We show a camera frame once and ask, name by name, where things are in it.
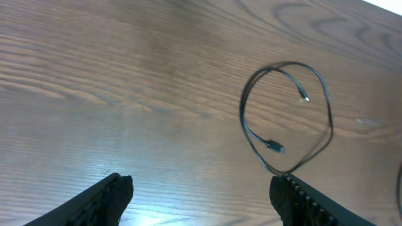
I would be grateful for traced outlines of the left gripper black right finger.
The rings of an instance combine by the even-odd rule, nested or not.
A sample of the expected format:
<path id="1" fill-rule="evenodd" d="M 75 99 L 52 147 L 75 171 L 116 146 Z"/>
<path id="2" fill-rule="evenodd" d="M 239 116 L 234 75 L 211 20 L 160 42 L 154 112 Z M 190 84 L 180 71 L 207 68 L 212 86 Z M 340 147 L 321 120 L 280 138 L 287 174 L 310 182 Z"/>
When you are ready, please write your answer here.
<path id="1" fill-rule="evenodd" d="M 294 175 L 273 176 L 269 198 L 286 226 L 372 225 Z"/>

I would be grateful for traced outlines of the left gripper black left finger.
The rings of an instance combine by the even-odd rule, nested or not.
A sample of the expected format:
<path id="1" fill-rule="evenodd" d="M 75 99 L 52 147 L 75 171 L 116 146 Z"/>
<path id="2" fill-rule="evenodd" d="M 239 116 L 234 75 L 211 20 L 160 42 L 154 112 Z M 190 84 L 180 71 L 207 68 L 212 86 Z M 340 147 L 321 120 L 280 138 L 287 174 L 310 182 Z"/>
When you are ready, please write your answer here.
<path id="1" fill-rule="evenodd" d="M 112 173 L 26 226 L 118 226 L 133 191 L 131 176 Z"/>

